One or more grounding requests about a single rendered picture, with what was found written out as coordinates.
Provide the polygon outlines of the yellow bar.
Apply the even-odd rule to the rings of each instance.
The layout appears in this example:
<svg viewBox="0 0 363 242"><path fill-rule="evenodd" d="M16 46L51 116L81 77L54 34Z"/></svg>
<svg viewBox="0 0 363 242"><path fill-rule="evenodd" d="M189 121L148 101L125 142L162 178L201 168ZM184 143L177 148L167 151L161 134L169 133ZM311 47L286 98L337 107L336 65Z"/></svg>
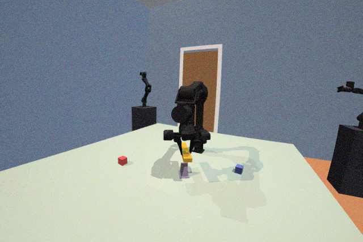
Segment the yellow bar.
<svg viewBox="0 0 363 242"><path fill-rule="evenodd" d="M187 147L187 144L185 142L181 143L182 146L182 158L184 163L190 163L192 162L192 155Z"/></svg>

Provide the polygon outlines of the small blue cube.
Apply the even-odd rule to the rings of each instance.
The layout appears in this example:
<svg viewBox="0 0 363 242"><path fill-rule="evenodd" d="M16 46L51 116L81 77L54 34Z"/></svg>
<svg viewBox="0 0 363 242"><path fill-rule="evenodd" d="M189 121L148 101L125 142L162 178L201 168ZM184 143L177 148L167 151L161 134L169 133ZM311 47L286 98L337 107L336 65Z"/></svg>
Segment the small blue cube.
<svg viewBox="0 0 363 242"><path fill-rule="evenodd" d="M235 173L242 174L243 173L243 165L237 164L235 166Z"/></svg>

